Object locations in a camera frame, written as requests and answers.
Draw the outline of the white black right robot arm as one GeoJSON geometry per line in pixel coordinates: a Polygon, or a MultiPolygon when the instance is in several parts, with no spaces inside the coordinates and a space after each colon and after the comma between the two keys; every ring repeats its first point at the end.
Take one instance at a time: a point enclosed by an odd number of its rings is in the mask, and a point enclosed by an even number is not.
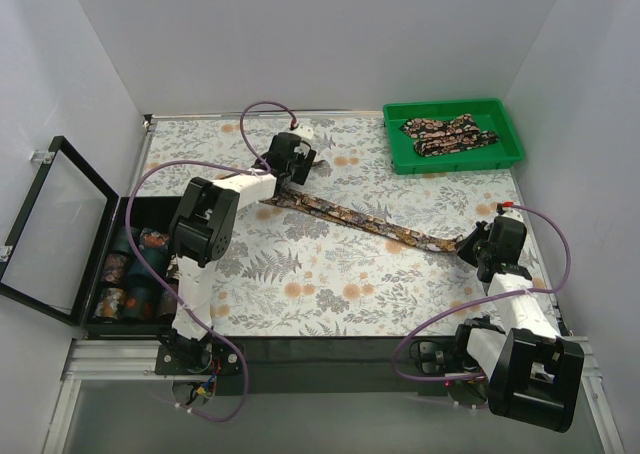
{"type": "Polygon", "coordinates": [[[584,352],[560,336],[533,296],[533,278],[520,264],[526,237],[522,215],[508,210],[479,222],[459,244],[458,257],[477,269],[501,324],[488,316],[466,320],[452,357],[464,371],[482,369],[493,414],[564,433],[573,421],[584,352]]]}

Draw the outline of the cat print brown tie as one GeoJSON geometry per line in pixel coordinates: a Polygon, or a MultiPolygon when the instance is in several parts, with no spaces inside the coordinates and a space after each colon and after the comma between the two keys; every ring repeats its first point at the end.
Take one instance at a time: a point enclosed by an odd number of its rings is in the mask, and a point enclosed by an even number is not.
{"type": "Polygon", "coordinates": [[[292,180],[291,174],[285,174],[278,169],[272,169],[271,173],[278,179],[278,184],[274,196],[264,200],[264,204],[300,211],[328,222],[379,235],[426,252],[454,253],[462,241],[461,236],[445,239],[427,235],[326,199],[301,193],[286,186],[292,180]]]}

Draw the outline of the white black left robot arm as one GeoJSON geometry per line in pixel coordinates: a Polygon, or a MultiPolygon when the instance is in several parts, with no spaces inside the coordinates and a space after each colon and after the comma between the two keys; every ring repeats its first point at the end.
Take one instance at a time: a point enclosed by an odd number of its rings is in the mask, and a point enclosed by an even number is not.
{"type": "Polygon", "coordinates": [[[199,177],[189,181],[169,229],[180,300],[166,342],[171,356],[188,372],[200,374],[212,364],[213,351],[206,344],[213,325],[211,277],[214,263],[230,246],[238,212],[272,199],[291,182],[304,184],[316,156],[313,137],[306,126],[280,132],[247,172],[215,181],[199,177]]]}

